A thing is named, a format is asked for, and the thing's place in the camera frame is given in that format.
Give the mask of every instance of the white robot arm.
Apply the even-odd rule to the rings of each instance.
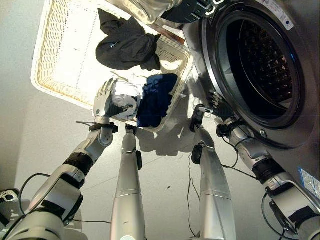
[[[63,239],[64,226],[73,219],[83,201],[80,188],[87,174],[112,143],[113,133],[118,131],[118,127],[110,123],[109,117],[128,109],[112,103],[115,82],[113,79],[106,82],[95,97],[95,124],[89,128],[87,139],[75,148],[37,191],[28,207],[28,214],[15,223],[4,239]]]

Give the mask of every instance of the black cable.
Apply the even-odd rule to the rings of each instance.
[[[109,221],[84,221],[84,220],[76,220],[73,219],[74,222],[82,222],[82,223],[103,223],[103,224],[111,224]]]
[[[44,177],[50,177],[50,175],[48,174],[44,174],[44,173],[36,173],[36,174],[33,174],[32,176],[30,176],[25,182],[24,184],[22,185],[21,187],[21,190],[19,192],[19,195],[18,195],[18,205],[19,205],[19,209],[20,209],[20,212],[22,213],[23,216],[26,216],[26,213],[25,211],[22,209],[22,203],[21,203],[21,197],[22,197],[22,193],[26,187],[26,185],[28,184],[28,182],[33,179],[34,177],[36,176],[44,176]]]
[[[283,236],[285,235],[286,230],[283,229],[281,237],[279,238],[279,240],[281,240],[283,238]]]
[[[250,175],[250,174],[248,174],[248,173],[245,173],[244,171],[241,171],[241,170],[239,170],[239,169],[237,169],[237,168],[230,167],[230,166],[226,166],[226,165],[223,165],[223,164],[221,164],[221,166],[224,167],[224,168],[226,168],[226,169],[235,170],[235,171],[237,171],[237,172],[239,172],[239,173],[242,173],[242,174],[244,174],[244,175],[246,175],[246,176],[248,176],[248,177],[250,177],[250,178],[252,178],[252,179],[254,179],[254,180],[258,180],[255,176],[252,176],[252,175]]]
[[[275,233],[277,234],[278,236],[280,236],[280,240],[283,238],[283,239],[288,239],[288,240],[296,240],[294,238],[290,238],[290,237],[286,237],[284,236],[284,234],[281,234],[279,233],[277,230],[275,230],[271,224],[269,223],[269,221],[267,220],[267,217],[266,217],[266,214],[265,214],[265,200],[266,200],[266,197],[267,197],[267,193],[264,194],[263,198],[262,198],[262,201],[261,201],[261,212],[262,212],[262,216],[264,218],[264,221],[265,223],[268,225],[268,227]]]
[[[198,191],[197,191],[197,189],[196,189],[196,186],[194,185],[194,179],[191,177],[190,178],[190,182],[192,183],[192,186],[193,186],[193,188],[194,188],[194,190],[195,190],[195,193],[196,193],[196,195],[198,196],[198,199],[199,199],[199,201],[200,201],[200,195],[199,195],[199,193],[198,193]]]
[[[237,165],[238,160],[239,160],[238,150],[237,150],[237,149],[235,148],[235,146],[233,146],[231,143],[227,142],[224,137],[222,137],[222,140],[223,140],[226,144],[230,145],[230,146],[235,150],[235,153],[236,153],[235,163],[234,163],[232,166],[228,166],[229,168],[234,168],[234,167]]]
[[[237,147],[240,143],[242,143],[243,141],[247,140],[248,138],[239,141],[235,146],[233,146],[231,143],[227,142],[224,137],[222,137],[222,140],[223,140],[226,144],[228,144],[228,145],[230,145],[231,147],[234,148],[234,150],[235,150],[235,152],[236,152],[236,160],[235,160],[235,163],[234,163],[232,166],[227,166],[227,165],[223,165],[223,164],[221,164],[221,166],[224,167],[224,168],[227,168],[227,169],[233,169],[233,170],[235,170],[235,171],[237,171],[237,172],[239,172],[239,173],[242,173],[242,174],[244,174],[244,175],[246,175],[246,176],[248,176],[248,177],[250,177],[250,178],[253,178],[253,179],[257,180],[257,178],[256,178],[255,176],[252,176],[252,175],[250,175],[250,174],[248,174],[248,173],[245,173],[245,172],[243,172],[243,171],[235,168],[235,166],[237,165],[237,163],[238,163],[238,161],[239,161],[239,153],[238,153],[238,150],[236,149],[236,147]]]
[[[190,165],[191,165],[191,155],[192,155],[192,153],[190,153],[190,155],[188,156],[188,158],[189,158],[189,165],[188,165],[188,168],[189,168],[189,184],[188,184],[188,193],[187,193],[187,196],[186,196],[186,200],[187,200],[187,203],[188,203],[188,223],[189,223],[189,229],[190,229],[191,233],[193,234],[193,237],[195,238],[195,237],[196,237],[196,234],[195,234],[195,232],[192,230],[192,228],[191,228],[191,223],[190,223],[191,216],[190,216],[189,194],[190,194],[190,186],[191,186],[191,184],[192,184],[192,186],[193,186],[193,188],[194,188],[194,190],[195,190],[195,192],[196,192],[196,195],[198,196],[199,201],[200,201],[200,196],[199,196],[199,193],[198,193],[198,191],[197,191],[196,186],[194,185],[194,179],[191,177],[191,167],[190,167]]]
[[[5,240],[9,234],[12,232],[12,230],[14,229],[14,227],[22,220],[24,219],[26,216],[25,215],[22,215],[21,217],[19,217],[15,222],[14,224],[12,224],[12,226],[9,228],[9,230],[6,232],[6,234],[3,236],[2,240]]]
[[[22,185],[21,190],[20,190],[20,192],[19,192],[19,195],[18,195],[18,205],[19,205],[19,209],[20,209],[20,211],[21,211],[21,213],[22,213],[22,216],[21,216],[21,217],[25,217],[25,216],[26,216],[25,211],[22,209],[22,203],[21,203],[22,193],[23,193],[26,185],[28,184],[28,182],[29,182],[31,179],[33,179],[34,177],[36,177],[36,176],[44,176],[44,177],[47,177],[47,178],[50,177],[50,175],[45,174],[45,173],[36,173],[36,174],[33,174],[32,176],[30,176],[30,177],[24,182],[24,184]],[[109,222],[109,221],[85,221],[85,220],[76,220],[76,219],[73,219],[72,221],[75,221],[75,222],[84,222],[84,223],[105,223],[105,224],[111,224],[111,222]]]
[[[190,185],[191,185],[191,181],[189,181],[188,194],[187,194],[187,196],[186,196],[187,202],[188,202],[188,222],[189,222],[189,229],[190,229],[191,233],[193,234],[194,237],[196,237],[194,231],[193,231],[192,228],[191,228],[191,224],[190,224],[190,203],[189,203]]]

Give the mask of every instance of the black joint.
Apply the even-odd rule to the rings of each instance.
[[[229,125],[221,125],[219,124],[216,127],[216,134],[219,138],[227,137],[230,138],[231,132],[238,126],[246,124],[244,121],[235,121],[230,123]]]
[[[63,223],[65,225],[69,224],[75,217],[77,211],[79,210],[82,202],[84,200],[84,196],[82,196],[82,194],[79,196],[78,200],[76,201],[75,205],[73,206],[73,208],[71,209],[71,211],[69,212],[69,214],[66,216],[66,218],[63,220]]]
[[[71,165],[80,169],[85,176],[88,175],[90,169],[94,165],[91,157],[84,153],[72,153],[70,157],[63,163],[63,165]]]
[[[256,163],[252,168],[253,173],[261,184],[285,170],[272,158],[266,158]]]
[[[194,164],[200,164],[203,146],[195,145],[192,150],[191,160]]]
[[[95,130],[99,130],[101,128],[112,129],[113,134],[117,133],[119,130],[118,126],[116,126],[114,122],[110,122],[110,124],[96,123],[95,125],[92,125],[91,127],[89,127],[89,131],[92,132]]]
[[[202,124],[202,120],[204,118],[205,113],[202,111],[199,111],[200,107],[205,107],[205,105],[203,104],[198,104],[197,106],[195,106],[195,109],[193,110],[193,114],[191,117],[191,124],[190,124],[190,131],[191,132],[195,132],[195,127],[199,127],[199,125]]]
[[[277,187],[275,190],[271,190],[269,187],[267,187],[266,193],[268,194],[268,196],[270,198],[272,198],[273,196],[277,196],[279,194],[282,194],[283,192],[291,189],[292,187],[294,187],[294,185],[292,183],[286,183],[284,185],[281,185],[280,187]]]
[[[216,126],[216,134],[218,138],[227,137],[230,135],[230,129],[227,125],[219,124]]]
[[[60,207],[59,205],[55,204],[54,202],[51,202],[48,200],[43,200],[41,203],[41,206],[42,206],[42,208],[40,208],[39,211],[54,214],[59,218],[62,218],[62,215],[66,211],[63,207]]]
[[[142,156],[140,151],[136,151],[136,159],[137,159],[137,164],[138,164],[138,170],[142,169]]]
[[[289,219],[295,224],[295,227],[299,229],[301,224],[305,221],[318,216],[319,215],[316,214],[309,206],[306,206],[289,216]]]
[[[85,184],[84,179],[81,182],[78,182],[76,179],[74,179],[72,176],[70,176],[68,174],[63,174],[61,176],[61,179],[66,181],[68,184],[74,186],[77,189],[80,189]]]
[[[134,135],[136,135],[137,134],[137,127],[136,126],[132,126],[132,125],[129,125],[129,124],[126,124],[125,125],[125,130],[126,130],[126,132],[128,133],[128,131],[131,131],[132,130],[132,133],[134,134]]]

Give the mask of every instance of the floor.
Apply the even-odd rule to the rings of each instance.
[[[91,121],[91,112],[36,90],[30,82],[33,50],[44,0],[2,0],[0,9],[0,189],[21,188],[34,173],[52,173],[73,149],[86,138],[86,126],[76,121]],[[146,235],[150,240],[186,240],[192,236],[188,226],[189,156],[193,133],[189,120],[193,107],[204,99],[197,79],[190,78],[164,129],[156,134],[139,130],[138,149],[143,168],[139,172],[143,194]],[[86,178],[82,188],[84,201],[75,219],[109,221],[111,219],[117,175],[120,165],[124,124],[115,122],[119,132]],[[203,121],[212,133],[221,162],[231,165],[236,153],[217,138],[214,118]],[[249,172],[242,162],[237,167]],[[200,188],[200,167],[191,164],[191,175]],[[270,240],[278,237],[268,229],[261,214],[261,185],[236,171],[226,169],[232,198],[238,240]],[[45,181],[30,181],[22,196],[26,208],[29,199]],[[16,204],[0,206],[0,212],[17,219]],[[199,200],[190,194],[191,227],[199,230]],[[266,207],[271,224],[281,230]],[[105,223],[71,223],[68,240],[108,240],[110,226]]]

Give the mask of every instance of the wicker basket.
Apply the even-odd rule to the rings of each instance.
[[[173,98],[167,117],[162,118],[158,127],[145,128],[150,132],[158,132],[179,100],[193,66],[192,56],[186,47],[161,36],[156,50],[161,70],[147,71],[136,66],[122,71],[100,64],[96,59],[96,47],[106,35],[100,30],[98,8],[117,17],[130,18],[129,14],[104,0],[45,1],[34,50],[31,82],[44,93],[92,110],[96,92],[115,75],[139,84],[141,77],[161,73],[177,74],[178,81],[171,92]],[[158,34],[140,24],[147,33]],[[126,123],[137,125],[136,119]]]

